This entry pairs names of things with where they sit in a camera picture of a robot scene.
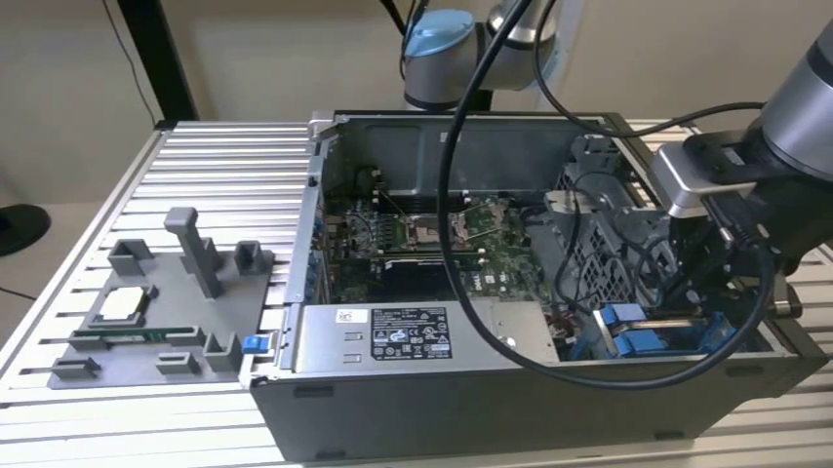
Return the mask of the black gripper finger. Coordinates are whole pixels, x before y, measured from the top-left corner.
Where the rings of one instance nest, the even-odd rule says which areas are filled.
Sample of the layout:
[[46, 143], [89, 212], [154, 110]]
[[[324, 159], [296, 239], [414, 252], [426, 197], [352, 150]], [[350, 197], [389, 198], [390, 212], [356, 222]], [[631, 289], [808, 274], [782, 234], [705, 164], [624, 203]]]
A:
[[[755, 277], [733, 278], [725, 289], [708, 297], [705, 310], [721, 312], [729, 320], [745, 320], [756, 306], [759, 283], [760, 280]], [[788, 284], [786, 277], [776, 277], [766, 318], [798, 319], [803, 313], [804, 306], [796, 289]]]
[[660, 287], [660, 309], [679, 310], [705, 304], [720, 294], [732, 249], [709, 218], [673, 218], [669, 234], [676, 270]]

